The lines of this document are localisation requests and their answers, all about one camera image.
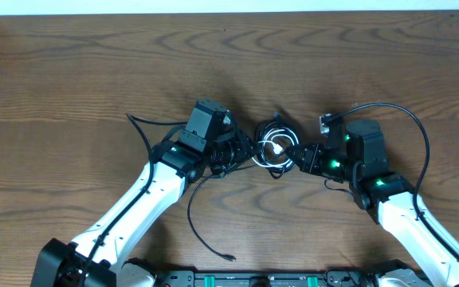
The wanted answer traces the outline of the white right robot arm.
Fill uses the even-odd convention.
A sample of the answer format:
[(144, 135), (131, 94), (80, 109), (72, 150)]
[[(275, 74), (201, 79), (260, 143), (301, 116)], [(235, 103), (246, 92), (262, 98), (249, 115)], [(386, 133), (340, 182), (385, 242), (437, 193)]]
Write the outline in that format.
[(459, 242), (414, 186), (390, 169), (379, 123), (355, 120), (327, 129), (327, 143), (289, 147), (287, 157), (303, 173), (348, 183), (355, 204), (404, 246), (432, 285), (458, 286)]

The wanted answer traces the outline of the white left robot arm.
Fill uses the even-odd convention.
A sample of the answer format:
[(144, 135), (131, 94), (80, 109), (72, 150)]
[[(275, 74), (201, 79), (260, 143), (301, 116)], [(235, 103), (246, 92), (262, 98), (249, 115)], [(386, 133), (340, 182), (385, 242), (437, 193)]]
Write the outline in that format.
[(187, 122), (173, 123), (148, 162), (115, 205), (65, 244), (51, 239), (38, 254), (33, 286), (115, 286), (128, 255), (155, 220), (176, 203), (206, 169), (223, 177), (257, 152), (232, 112), (198, 100)]

